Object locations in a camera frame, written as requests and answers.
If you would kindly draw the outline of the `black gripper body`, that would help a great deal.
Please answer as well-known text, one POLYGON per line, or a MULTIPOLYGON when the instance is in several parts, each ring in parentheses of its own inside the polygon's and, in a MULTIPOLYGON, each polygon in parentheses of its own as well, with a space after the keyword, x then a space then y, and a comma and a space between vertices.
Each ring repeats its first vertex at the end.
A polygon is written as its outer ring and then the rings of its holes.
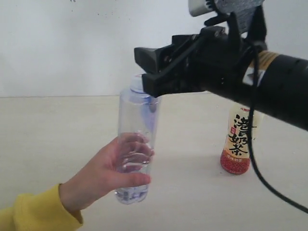
POLYGON ((181 44, 172 37, 172 45, 184 53, 176 60, 186 60, 186 66, 194 66, 205 73, 205 90, 215 94, 231 94, 237 90, 244 69, 253 59, 253 48, 244 39, 242 48, 235 50, 228 43, 228 34, 221 26, 203 28, 181 44))

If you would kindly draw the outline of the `yellow sleeve forearm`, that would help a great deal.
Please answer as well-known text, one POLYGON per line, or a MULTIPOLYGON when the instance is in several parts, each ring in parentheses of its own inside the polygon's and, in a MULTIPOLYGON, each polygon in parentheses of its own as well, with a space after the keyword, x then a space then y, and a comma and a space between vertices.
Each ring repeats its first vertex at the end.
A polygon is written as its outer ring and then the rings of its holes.
POLYGON ((81 212, 69 212, 59 195, 60 184, 39 194, 19 194, 0 210, 2 231, 76 231, 84 224, 81 212))

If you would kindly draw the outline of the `person's bare hand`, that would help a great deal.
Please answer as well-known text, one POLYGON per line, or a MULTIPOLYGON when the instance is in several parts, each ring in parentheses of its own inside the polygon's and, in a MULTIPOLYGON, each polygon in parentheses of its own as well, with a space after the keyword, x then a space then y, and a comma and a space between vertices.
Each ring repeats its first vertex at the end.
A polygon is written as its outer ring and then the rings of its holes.
POLYGON ((146 185, 149 175, 120 173, 116 169, 118 140, 114 138, 59 188, 60 200, 69 212, 83 210, 118 188, 146 185))

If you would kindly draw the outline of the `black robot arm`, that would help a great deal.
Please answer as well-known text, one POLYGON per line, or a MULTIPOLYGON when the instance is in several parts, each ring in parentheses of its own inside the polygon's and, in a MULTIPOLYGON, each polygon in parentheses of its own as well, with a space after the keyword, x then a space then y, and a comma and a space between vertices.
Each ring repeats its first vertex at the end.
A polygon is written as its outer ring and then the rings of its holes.
MULTIPOLYGON (((308 128, 308 62, 275 54, 256 44, 259 83, 255 109, 298 128, 308 128)), ((252 48, 240 51, 229 43, 221 26, 196 35, 174 35, 170 45, 135 48, 143 70, 143 90, 153 97, 209 91, 240 104, 251 104, 254 73, 252 48)))

